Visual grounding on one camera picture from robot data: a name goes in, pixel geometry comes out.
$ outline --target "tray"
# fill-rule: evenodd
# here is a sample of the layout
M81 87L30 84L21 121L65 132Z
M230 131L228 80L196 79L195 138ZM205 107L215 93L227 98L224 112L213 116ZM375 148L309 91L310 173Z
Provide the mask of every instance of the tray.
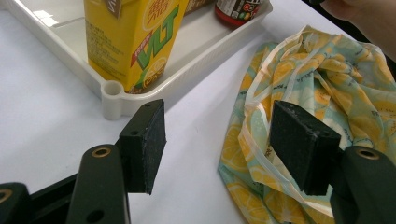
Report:
M210 74L208 68L223 63L257 34L254 31L261 29L261 21L272 11L269 1L265 2L254 20L236 30L217 20L213 4L187 15L163 75L141 94L125 93L119 82L104 80L88 65L82 0L3 0L0 5L100 97L106 119L118 119L132 116L141 105L156 99L172 106Z

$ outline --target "yellow juice box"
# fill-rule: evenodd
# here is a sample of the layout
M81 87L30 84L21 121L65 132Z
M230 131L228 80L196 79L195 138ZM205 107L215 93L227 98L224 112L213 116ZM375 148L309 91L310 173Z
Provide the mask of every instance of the yellow juice box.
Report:
M84 0L88 62L139 93L162 73L188 0Z

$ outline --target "red jar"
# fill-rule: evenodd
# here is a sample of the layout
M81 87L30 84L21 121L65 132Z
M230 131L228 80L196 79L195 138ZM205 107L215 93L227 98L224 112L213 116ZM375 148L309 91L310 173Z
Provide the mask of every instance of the red jar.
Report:
M218 0L215 12L221 21L239 27L254 18L261 3L262 0Z

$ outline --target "table surface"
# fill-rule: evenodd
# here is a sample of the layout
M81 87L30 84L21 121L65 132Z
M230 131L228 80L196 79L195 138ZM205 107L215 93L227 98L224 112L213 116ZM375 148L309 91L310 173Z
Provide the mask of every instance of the table surface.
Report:
M218 165L254 51L305 25L343 33L301 1L271 3L274 9L262 21L262 32L166 110L167 144L153 193L129 194L133 223L246 222ZM89 148L115 143L130 117L104 119L100 100L2 9L0 50L0 183L22 182L36 192L75 174Z

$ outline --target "cloth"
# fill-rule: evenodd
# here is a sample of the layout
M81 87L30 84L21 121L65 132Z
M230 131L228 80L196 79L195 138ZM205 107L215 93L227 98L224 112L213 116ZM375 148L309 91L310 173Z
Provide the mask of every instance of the cloth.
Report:
M341 149L371 147L396 163L396 84L378 47L311 27L262 44L236 97L219 163L249 223L334 223L332 188L305 195L268 146L274 100L300 105L340 133Z

